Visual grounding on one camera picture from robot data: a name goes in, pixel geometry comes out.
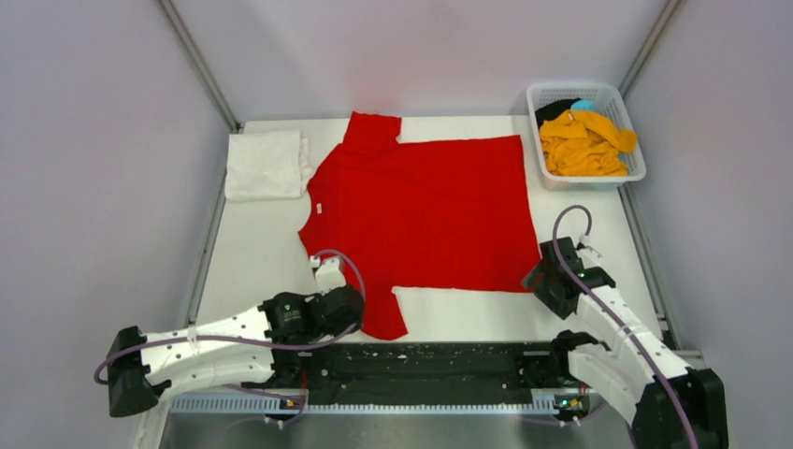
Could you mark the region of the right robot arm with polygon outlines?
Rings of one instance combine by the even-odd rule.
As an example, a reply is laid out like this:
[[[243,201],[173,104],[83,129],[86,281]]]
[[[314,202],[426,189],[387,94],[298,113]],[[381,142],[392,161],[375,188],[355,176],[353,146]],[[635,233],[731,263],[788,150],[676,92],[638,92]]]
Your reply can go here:
[[[586,267],[583,244],[570,238],[540,245],[541,260],[524,286],[562,320],[588,330],[563,330],[552,340],[548,371],[561,385],[596,390],[630,427],[638,448],[726,448],[724,385],[657,338],[600,266]]]

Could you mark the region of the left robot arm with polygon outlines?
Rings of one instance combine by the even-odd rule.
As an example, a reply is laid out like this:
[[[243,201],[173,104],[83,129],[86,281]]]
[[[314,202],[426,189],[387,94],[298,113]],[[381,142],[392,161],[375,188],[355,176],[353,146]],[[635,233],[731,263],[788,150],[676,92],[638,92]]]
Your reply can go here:
[[[352,285],[325,293],[279,293],[259,305],[200,326],[143,333],[120,330],[94,380],[108,390],[108,413],[144,413],[180,394],[217,386],[298,388],[303,355],[363,324],[365,299]]]

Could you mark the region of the red t-shirt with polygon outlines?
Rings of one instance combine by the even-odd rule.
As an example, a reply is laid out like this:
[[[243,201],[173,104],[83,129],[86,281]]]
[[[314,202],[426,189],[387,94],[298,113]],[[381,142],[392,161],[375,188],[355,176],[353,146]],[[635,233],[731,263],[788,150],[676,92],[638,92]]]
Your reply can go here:
[[[541,255],[522,139],[405,143],[398,117],[355,112],[308,185],[305,250],[336,250],[361,274],[363,329],[409,329],[394,287],[517,293]]]

